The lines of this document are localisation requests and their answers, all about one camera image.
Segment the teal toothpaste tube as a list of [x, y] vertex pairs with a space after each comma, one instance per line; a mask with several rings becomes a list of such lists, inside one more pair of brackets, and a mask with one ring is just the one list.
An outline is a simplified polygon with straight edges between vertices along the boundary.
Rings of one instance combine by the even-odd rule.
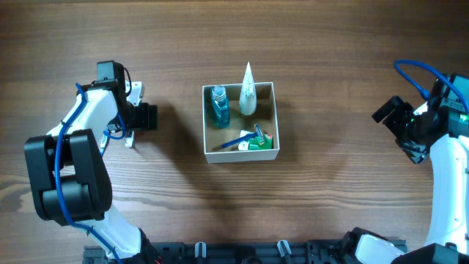
[[134, 136], [135, 132], [134, 131], [128, 131], [125, 136], [125, 146], [127, 148], [133, 148], [134, 146]]

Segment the white lotion tube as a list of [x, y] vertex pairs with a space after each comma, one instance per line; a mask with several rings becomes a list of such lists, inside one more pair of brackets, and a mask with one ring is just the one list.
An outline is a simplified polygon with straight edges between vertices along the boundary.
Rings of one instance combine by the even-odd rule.
[[257, 98], [256, 87], [250, 62], [246, 65], [245, 75], [243, 77], [240, 91], [240, 112], [245, 116], [252, 115], [256, 111]]

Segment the blue white toothbrush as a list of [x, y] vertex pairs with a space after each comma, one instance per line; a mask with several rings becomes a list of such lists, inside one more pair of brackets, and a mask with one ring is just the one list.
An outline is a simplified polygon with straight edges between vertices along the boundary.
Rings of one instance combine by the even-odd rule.
[[100, 141], [100, 154], [104, 155], [108, 146], [109, 137], [107, 133], [104, 133]]

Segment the blue mouthwash bottle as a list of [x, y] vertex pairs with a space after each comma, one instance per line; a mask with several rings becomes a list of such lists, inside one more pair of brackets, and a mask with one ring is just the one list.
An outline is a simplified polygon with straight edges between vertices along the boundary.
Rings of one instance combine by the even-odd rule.
[[215, 124], [218, 128], [229, 127], [229, 99], [224, 86], [214, 86], [210, 92]]

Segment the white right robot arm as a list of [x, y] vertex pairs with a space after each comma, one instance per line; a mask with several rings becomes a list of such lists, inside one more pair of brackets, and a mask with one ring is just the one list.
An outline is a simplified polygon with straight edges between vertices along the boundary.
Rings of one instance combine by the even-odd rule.
[[462, 104], [467, 98], [468, 77], [451, 73], [435, 81], [417, 109], [393, 96], [373, 113], [414, 164], [431, 161], [429, 232], [424, 246], [408, 253], [386, 238], [361, 232], [342, 254], [357, 263], [468, 262], [468, 112]]

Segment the green soap box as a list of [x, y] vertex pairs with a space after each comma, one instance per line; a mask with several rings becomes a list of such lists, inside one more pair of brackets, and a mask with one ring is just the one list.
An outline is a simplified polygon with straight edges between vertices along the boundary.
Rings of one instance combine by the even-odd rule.
[[265, 134], [263, 143], [260, 142], [258, 136], [247, 141], [242, 141], [238, 144], [237, 148], [239, 151], [273, 149], [273, 135]]

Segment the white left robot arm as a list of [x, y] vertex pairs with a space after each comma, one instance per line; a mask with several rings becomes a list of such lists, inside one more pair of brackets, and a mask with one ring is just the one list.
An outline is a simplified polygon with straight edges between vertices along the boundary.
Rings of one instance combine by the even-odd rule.
[[101, 139], [132, 139], [158, 128], [158, 107], [142, 102], [144, 86], [114, 60], [77, 86], [76, 102], [44, 136], [24, 145], [34, 208], [44, 221], [84, 232], [113, 263], [162, 263], [144, 232], [114, 207]]

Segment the blue disposable razor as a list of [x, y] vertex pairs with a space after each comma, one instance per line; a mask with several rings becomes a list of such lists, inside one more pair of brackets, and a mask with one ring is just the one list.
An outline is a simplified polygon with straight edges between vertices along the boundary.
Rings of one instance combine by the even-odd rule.
[[231, 140], [229, 142], [223, 143], [221, 145], [221, 147], [224, 149], [224, 148], [230, 147], [232, 145], [239, 144], [241, 142], [247, 142], [249, 139], [254, 139], [256, 137], [259, 137], [261, 139], [261, 143], [264, 143], [265, 137], [264, 137], [264, 134], [263, 134], [259, 124], [255, 124], [254, 128], [255, 128], [255, 132], [246, 134], [245, 136], [241, 136], [240, 138], [237, 138], [237, 139]]

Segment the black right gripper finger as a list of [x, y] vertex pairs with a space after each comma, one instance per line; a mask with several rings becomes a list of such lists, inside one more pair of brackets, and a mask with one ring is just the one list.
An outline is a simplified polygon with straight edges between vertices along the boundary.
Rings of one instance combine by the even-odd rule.
[[392, 111], [394, 111], [398, 106], [401, 106], [404, 101], [399, 96], [391, 97], [386, 103], [384, 103], [375, 113], [372, 115], [372, 119], [379, 123], [385, 117], [387, 117]]
[[424, 144], [401, 139], [397, 139], [396, 144], [414, 164], [421, 164], [429, 155], [429, 149]]

